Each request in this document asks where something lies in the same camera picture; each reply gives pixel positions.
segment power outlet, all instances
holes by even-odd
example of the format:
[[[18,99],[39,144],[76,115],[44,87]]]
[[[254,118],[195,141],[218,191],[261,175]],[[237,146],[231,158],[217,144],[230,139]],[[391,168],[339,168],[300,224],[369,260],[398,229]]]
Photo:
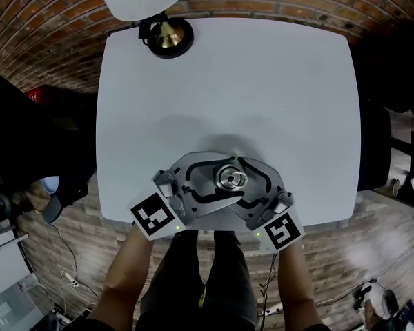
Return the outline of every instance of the power outlet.
[[[80,284],[78,283],[78,281],[75,281],[74,277],[72,277],[70,274],[68,274],[67,272],[64,272],[64,275],[70,281],[70,285],[73,288],[76,288],[76,287],[79,287],[80,286]]]

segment brick wall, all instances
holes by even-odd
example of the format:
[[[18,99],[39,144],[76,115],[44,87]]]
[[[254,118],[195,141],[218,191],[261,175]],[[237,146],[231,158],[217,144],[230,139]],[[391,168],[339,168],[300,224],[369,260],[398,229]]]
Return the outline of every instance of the brick wall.
[[[414,23],[414,0],[180,0],[168,14],[289,21],[357,43]],[[0,74],[24,91],[96,92],[106,33],[127,25],[103,0],[0,0]]]

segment table top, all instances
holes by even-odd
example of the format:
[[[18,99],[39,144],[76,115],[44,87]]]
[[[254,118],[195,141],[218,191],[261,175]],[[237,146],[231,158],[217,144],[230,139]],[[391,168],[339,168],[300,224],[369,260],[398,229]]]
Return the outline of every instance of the table top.
[[[353,213],[360,163],[355,72],[346,39],[259,19],[191,19],[192,48],[159,59],[138,29],[108,37],[97,106],[102,214],[131,222],[128,202],[189,152],[274,167],[302,225]]]

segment person's arm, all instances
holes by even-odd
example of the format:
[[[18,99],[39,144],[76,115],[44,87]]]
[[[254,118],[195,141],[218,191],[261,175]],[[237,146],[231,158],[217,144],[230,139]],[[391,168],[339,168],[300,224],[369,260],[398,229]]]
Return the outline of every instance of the person's arm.
[[[323,324],[313,301],[311,278],[300,241],[279,253],[278,285],[286,331],[303,331]]]
[[[131,331],[132,317],[149,271],[153,241],[135,225],[106,275],[103,293],[88,319],[99,320],[115,331]]]

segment shoe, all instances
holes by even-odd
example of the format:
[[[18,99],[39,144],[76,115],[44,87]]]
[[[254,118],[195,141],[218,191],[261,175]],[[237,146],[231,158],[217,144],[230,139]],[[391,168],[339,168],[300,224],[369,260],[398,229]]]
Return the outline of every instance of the shoe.
[[[400,184],[400,181],[398,179],[392,179],[391,187],[393,189],[393,197],[397,197],[399,194],[400,188],[402,187],[402,185]]]
[[[355,294],[354,294],[354,310],[358,311],[363,305],[365,294],[373,289],[371,284],[365,283]]]

